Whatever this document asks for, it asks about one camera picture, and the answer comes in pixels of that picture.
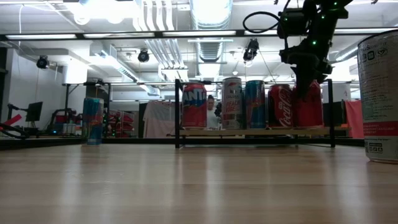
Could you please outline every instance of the white can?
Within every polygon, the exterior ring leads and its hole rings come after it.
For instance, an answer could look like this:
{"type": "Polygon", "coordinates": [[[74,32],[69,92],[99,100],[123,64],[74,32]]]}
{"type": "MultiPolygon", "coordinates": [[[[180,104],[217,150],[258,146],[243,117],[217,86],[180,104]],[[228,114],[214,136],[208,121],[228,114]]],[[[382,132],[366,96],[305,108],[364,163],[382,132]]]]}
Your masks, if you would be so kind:
{"type": "Polygon", "coordinates": [[[240,78],[225,78],[222,96],[221,117],[223,128],[227,130],[242,129],[242,80],[240,78]]]}
{"type": "Polygon", "coordinates": [[[358,44],[366,156],[398,163],[398,32],[370,36],[358,44]]]}

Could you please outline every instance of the large can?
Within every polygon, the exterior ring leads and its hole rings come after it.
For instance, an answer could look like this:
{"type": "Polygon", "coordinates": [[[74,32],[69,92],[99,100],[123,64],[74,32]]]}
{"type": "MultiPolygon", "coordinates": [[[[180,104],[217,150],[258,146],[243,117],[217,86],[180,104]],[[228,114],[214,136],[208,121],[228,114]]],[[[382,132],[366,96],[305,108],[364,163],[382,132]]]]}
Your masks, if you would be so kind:
{"type": "Polygon", "coordinates": [[[245,87],[246,127],[266,128],[266,89],[264,81],[248,81],[245,87]]]}
{"type": "Polygon", "coordinates": [[[206,88],[201,83],[187,83],[182,93],[182,127],[187,130],[206,128],[206,88]]]}
{"type": "Polygon", "coordinates": [[[366,156],[398,163],[398,32],[365,38],[358,44],[366,156]]]}
{"type": "Polygon", "coordinates": [[[268,125],[271,128],[291,128],[292,90],[289,85],[272,85],[268,91],[268,125]]]}
{"type": "Polygon", "coordinates": [[[227,130],[242,129],[242,80],[240,78],[225,78],[223,80],[222,123],[227,130]]]}
{"type": "Polygon", "coordinates": [[[85,98],[83,103],[83,129],[81,135],[87,140],[87,145],[102,143],[104,100],[85,98]]]}
{"type": "Polygon", "coordinates": [[[317,128],[323,126],[321,86],[312,81],[307,94],[297,94],[297,87],[292,92],[293,124],[298,128],[317,128]]]}

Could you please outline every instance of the ceiling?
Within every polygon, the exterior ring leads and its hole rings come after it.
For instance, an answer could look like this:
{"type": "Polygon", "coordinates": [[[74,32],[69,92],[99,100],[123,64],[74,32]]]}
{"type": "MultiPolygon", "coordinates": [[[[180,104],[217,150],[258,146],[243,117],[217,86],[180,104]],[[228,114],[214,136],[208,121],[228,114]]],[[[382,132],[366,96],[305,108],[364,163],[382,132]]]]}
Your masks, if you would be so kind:
{"type": "MultiPolygon", "coordinates": [[[[188,0],[172,1],[173,2],[173,24],[177,30],[190,30],[191,18],[188,0]]],[[[277,14],[283,9],[286,1],[280,0],[278,5],[273,5],[274,0],[234,0],[232,9],[232,17],[230,21],[231,29],[243,29],[242,21],[250,13],[255,11],[268,11],[277,14]]],[[[391,26],[391,21],[397,19],[396,11],[398,10],[398,0],[383,1],[379,0],[377,4],[370,4],[371,1],[354,0],[346,9],[349,11],[349,19],[339,20],[338,27],[364,28],[364,27],[387,27],[391,26]]],[[[303,1],[292,1],[289,7],[297,7],[303,1]]],[[[80,26],[75,24],[73,14],[67,11],[63,4],[53,4],[52,7],[43,4],[28,5],[21,9],[21,4],[0,4],[0,33],[2,34],[18,34],[21,25],[21,33],[54,33],[54,32],[113,32],[113,31],[135,31],[132,26],[132,19],[124,19],[119,24],[111,24],[106,19],[92,19],[86,25],[80,26]]],[[[275,20],[271,17],[257,16],[248,20],[248,27],[253,29],[265,28],[273,25],[275,20]]],[[[338,52],[350,46],[351,44],[363,39],[363,35],[351,36],[335,36],[333,46],[330,52],[338,52]]],[[[279,50],[283,49],[284,43],[278,37],[259,37],[260,52],[254,59],[251,67],[245,67],[242,60],[236,60],[236,55],[243,51],[248,44],[250,38],[235,37],[231,38],[233,42],[226,43],[223,53],[223,64],[221,65],[220,77],[232,76],[233,71],[238,72],[239,77],[247,77],[247,79],[265,79],[271,74],[278,81],[291,81],[294,79],[293,72],[289,65],[280,62],[278,56],[279,50]]],[[[197,75],[197,59],[194,44],[190,44],[188,39],[178,39],[178,46],[182,53],[185,65],[188,67],[188,77],[195,78],[197,75]]],[[[139,74],[143,80],[152,82],[157,78],[158,61],[153,55],[146,63],[140,63],[137,59],[139,49],[147,48],[144,40],[104,40],[104,45],[113,45],[118,50],[118,60],[125,63],[129,69],[139,74]]],[[[289,45],[297,45],[300,43],[300,37],[289,37],[289,45]]],[[[84,40],[68,40],[68,41],[35,41],[24,42],[31,48],[65,48],[85,60],[91,62],[89,55],[90,44],[92,41],[84,40]]],[[[351,64],[344,64],[345,67],[354,65],[356,62],[352,60],[351,64]]],[[[94,65],[94,69],[89,70],[89,77],[100,77],[110,80],[118,80],[121,74],[115,69],[105,65],[94,65]]],[[[350,76],[347,80],[357,79],[357,70],[350,69],[350,76]]],[[[131,90],[140,91],[140,88],[131,87],[131,90]]]]}

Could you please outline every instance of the black monitor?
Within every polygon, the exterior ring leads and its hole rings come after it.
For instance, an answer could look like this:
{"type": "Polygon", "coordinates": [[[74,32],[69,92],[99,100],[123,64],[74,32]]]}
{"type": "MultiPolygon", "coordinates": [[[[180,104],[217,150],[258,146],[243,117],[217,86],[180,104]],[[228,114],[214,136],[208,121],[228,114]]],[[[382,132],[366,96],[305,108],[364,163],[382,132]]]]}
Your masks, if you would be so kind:
{"type": "Polygon", "coordinates": [[[27,109],[26,122],[40,121],[43,102],[31,103],[27,109]]]}

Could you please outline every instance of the table surface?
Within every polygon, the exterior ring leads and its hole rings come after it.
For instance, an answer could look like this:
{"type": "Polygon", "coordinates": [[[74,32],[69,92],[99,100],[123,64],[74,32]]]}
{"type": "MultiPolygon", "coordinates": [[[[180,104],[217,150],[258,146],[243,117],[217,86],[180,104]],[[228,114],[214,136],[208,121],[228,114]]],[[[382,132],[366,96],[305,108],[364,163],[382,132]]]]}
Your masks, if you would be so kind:
{"type": "Polygon", "coordinates": [[[397,199],[360,147],[0,151],[0,223],[396,223],[397,199]]]}

